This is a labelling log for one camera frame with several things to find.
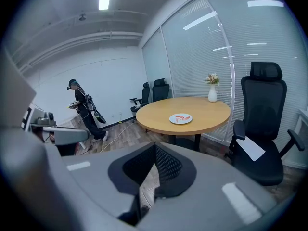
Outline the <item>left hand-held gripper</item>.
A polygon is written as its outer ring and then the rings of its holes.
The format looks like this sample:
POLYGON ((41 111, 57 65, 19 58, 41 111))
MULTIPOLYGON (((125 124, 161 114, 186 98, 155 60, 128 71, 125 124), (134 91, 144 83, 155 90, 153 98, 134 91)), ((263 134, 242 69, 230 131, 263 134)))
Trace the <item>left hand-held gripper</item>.
POLYGON ((89 138, 87 130, 57 127, 53 113, 45 112, 34 104, 26 110, 21 128, 31 132, 43 131, 43 135, 47 135, 55 145, 76 144, 89 138))

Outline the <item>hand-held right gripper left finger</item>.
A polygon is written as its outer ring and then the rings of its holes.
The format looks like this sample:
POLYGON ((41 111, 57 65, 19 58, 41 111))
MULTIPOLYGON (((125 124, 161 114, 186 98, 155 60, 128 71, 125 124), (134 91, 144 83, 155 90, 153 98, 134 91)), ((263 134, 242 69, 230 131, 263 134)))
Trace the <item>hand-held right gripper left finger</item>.
POLYGON ((136 225, 149 212, 140 200, 140 187, 154 165, 152 142, 101 154, 63 157, 63 162, 85 194, 101 209, 136 225))

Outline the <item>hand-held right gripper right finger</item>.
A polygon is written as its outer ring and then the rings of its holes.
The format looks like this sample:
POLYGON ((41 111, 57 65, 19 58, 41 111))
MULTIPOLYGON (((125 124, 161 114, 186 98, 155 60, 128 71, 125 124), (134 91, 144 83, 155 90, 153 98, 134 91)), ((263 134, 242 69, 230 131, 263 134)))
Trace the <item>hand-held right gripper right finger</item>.
POLYGON ((264 187, 226 161, 168 143, 164 146, 190 159, 196 178, 181 195, 157 199, 138 223, 139 230, 236 231, 276 206, 264 187))

